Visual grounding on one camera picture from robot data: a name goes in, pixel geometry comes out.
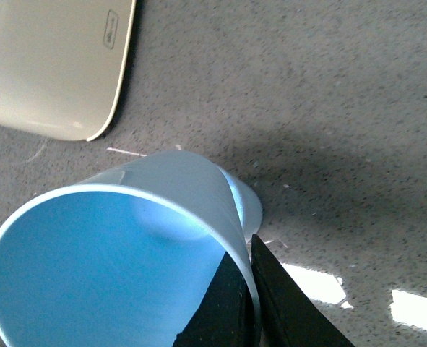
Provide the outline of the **camera right gripper black left finger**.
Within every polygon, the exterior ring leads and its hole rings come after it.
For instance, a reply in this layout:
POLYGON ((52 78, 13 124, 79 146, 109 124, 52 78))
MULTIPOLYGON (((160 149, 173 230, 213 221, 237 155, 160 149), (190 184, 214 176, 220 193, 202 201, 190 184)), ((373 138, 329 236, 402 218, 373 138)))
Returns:
POLYGON ((225 254, 194 316, 174 346, 239 347, 254 344, 254 311, 246 282, 225 254))

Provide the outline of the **camera right gripper black right finger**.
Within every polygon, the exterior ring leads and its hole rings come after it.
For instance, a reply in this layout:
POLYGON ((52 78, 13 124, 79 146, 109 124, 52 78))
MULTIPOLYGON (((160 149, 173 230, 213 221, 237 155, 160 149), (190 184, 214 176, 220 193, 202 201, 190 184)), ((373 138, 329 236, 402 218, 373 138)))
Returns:
POLYGON ((251 267, 271 346, 352 346, 311 302, 265 243, 251 239, 251 267))

